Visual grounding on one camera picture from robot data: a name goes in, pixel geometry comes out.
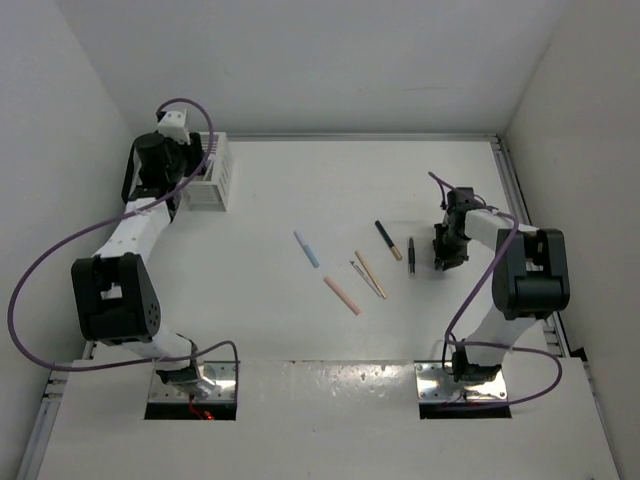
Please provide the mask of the black clear-capped lip pencil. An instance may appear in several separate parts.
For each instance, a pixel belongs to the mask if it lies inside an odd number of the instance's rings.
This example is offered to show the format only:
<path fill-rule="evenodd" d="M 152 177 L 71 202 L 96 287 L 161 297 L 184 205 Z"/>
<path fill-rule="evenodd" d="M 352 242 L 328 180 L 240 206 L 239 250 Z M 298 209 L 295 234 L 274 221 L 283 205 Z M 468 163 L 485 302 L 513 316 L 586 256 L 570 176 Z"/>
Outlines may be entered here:
<path fill-rule="evenodd" d="M 415 251 L 415 241 L 412 236 L 408 238 L 408 271 L 410 277 L 415 277 L 416 275 L 416 251 Z"/>

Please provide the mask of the black gold mascara tube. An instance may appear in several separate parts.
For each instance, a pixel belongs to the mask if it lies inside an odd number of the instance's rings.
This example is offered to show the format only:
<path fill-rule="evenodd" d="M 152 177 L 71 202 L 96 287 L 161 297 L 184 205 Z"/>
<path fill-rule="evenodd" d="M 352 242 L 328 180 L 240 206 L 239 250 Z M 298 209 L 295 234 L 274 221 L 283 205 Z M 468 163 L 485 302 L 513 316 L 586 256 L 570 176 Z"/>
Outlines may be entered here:
<path fill-rule="evenodd" d="M 394 241 L 391 239 L 390 235 L 388 234 L 388 232 L 386 231 L 386 229 L 384 228 L 382 223 L 379 220 L 376 220 L 374 222 L 374 225 L 375 225 L 376 229 L 378 230 L 378 232 L 380 233 L 380 235 L 382 236 L 385 244 L 387 245 L 387 247 L 391 251 L 391 253 L 394 256 L 395 260 L 396 261 L 401 261 L 403 259 L 402 254 L 400 253 L 398 247 L 395 245 Z"/>

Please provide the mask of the pink makeup pen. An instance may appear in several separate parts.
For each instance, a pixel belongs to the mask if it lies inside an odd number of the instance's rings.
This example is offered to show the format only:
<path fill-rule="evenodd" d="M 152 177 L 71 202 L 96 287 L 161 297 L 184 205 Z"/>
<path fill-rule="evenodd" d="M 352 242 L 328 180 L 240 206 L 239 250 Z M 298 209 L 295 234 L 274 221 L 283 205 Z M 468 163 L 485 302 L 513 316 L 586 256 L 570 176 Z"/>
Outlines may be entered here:
<path fill-rule="evenodd" d="M 323 281 L 354 315 L 358 316 L 361 314 L 360 308 L 333 279 L 325 276 Z"/>

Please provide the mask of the blue white makeup pen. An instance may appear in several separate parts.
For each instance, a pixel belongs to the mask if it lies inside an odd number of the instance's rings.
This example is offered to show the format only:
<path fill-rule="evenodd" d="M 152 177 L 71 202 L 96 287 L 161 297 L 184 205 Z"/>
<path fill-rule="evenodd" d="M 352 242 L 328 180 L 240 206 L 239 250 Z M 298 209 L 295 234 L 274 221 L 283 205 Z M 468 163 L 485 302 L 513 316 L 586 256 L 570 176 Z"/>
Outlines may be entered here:
<path fill-rule="evenodd" d="M 318 268 L 319 267 L 319 261 L 318 261 L 316 255 L 314 254 L 314 252 L 312 251 L 310 245 L 304 240 L 302 234 L 299 231 L 295 230 L 294 231 L 294 237 L 295 237 L 296 241 L 298 242 L 298 244 L 300 245 L 300 247 L 303 250 L 303 252 L 305 253 L 306 257 L 310 261 L 311 265 L 314 268 Z"/>

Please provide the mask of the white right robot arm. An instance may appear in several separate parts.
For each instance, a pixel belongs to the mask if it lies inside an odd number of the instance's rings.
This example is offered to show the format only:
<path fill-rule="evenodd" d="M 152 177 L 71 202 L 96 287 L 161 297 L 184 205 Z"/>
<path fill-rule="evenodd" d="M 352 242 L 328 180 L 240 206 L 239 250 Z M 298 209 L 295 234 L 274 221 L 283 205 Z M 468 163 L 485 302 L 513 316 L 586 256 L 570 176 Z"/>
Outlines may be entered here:
<path fill-rule="evenodd" d="M 469 260 L 475 241 L 494 258 L 463 301 L 445 331 L 454 347 L 449 374 L 456 382 L 485 382 L 500 372 L 508 350 L 536 322 L 564 310 L 570 282 L 564 235 L 520 223 L 515 217 L 479 201 L 468 187 L 442 196 L 444 218 L 434 225 L 434 267 L 447 271 Z M 453 329 L 487 283 L 492 306 L 478 327 L 459 339 Z"/>

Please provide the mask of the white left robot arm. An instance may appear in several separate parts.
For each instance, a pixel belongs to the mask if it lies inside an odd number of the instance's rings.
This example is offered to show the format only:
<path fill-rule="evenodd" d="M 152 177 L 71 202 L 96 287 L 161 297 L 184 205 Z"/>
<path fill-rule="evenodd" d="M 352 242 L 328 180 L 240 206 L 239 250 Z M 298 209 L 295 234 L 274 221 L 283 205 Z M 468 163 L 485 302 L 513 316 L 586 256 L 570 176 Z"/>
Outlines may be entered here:
<path fill-rule="evenodd" d="M 178 196 L 168 198 L 167 193 L 198 167 L 203 155 L 197 133 L 184 143 L 159 132 L 136 138 L 121 193 L 127 219 L 93 256 L 71 267 L 84 338 L 154 361 L 163 384 L 197 399 L 211 395 L 215 381 L 193 358 L 195 343 L 162 322 L 146 262 L 180 205 Z"/>

